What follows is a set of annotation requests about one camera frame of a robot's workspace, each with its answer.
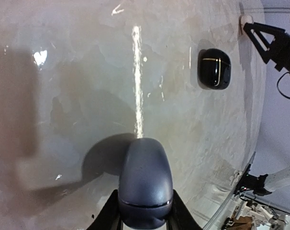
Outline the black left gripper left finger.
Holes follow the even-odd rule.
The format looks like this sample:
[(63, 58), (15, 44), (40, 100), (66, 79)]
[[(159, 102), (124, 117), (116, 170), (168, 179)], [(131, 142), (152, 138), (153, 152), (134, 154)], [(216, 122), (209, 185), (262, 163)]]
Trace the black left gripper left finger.
[(118, 205), (118, 190), (115, 189), (100, 213), (87, 230), (122, 230), (123, 222), (120, 217)]

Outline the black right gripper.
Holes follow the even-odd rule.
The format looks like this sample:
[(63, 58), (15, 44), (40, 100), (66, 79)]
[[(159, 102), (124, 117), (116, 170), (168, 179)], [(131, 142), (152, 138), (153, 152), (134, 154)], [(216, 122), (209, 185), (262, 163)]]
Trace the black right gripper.
[(261, 23), (245, 23), (243, 31), (266, 64), (272, 60), (277, 71), (286, 69), (290, 73), (290, 35), (284, 29)]

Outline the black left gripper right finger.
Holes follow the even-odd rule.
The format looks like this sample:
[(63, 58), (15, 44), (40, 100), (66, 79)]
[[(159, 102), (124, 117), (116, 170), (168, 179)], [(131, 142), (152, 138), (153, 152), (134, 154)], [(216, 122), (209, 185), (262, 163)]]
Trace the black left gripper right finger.
[(203, 228), (195, 221), (175, 189), (173, 190), (171, 212), (167, 217), (167, 229), (203, 230)]

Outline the white earbud charging case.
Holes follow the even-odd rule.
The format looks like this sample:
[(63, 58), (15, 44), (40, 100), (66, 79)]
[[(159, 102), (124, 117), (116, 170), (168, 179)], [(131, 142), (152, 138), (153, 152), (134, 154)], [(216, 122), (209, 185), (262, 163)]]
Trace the white earbud charging case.
[(252, 24), (254, 22), (253, 17), (249, 14), (242, 14), (239, 19), (239, 23), (241, 27), (244, 27), (246, 23)]

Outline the blue-grey earbud charging case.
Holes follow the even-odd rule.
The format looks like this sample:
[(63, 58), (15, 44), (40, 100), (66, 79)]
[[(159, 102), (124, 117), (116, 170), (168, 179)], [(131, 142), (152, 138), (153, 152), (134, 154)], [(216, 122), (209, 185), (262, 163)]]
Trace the blue-grey earbud charging case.
[(162, 144), (153, 138), (135, 139), (128, 147), (119, 177), (122, 221), (136, 230), (160, 228), (172, 203), (172, 174)]

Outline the black gold earbud charging case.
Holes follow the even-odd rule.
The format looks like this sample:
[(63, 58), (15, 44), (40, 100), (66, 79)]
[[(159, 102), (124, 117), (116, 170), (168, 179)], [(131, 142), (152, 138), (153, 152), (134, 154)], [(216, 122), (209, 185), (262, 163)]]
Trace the black gold earbud charging case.
[(198, 61), (198, 78), (202, 85), (213, 90), (226, 89), (231, 80), (231, 60), (222, 50), (204, 49)]

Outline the white earbud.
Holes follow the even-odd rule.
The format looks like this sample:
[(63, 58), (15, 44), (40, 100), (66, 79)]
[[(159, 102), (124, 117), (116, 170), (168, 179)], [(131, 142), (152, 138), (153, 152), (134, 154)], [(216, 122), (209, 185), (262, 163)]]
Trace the white earbud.
[(121, 8), (121, 4), (117, 5), (111, 12), (111, 16), (119, 14), (121, 12), (123, 12), (124, 9)]

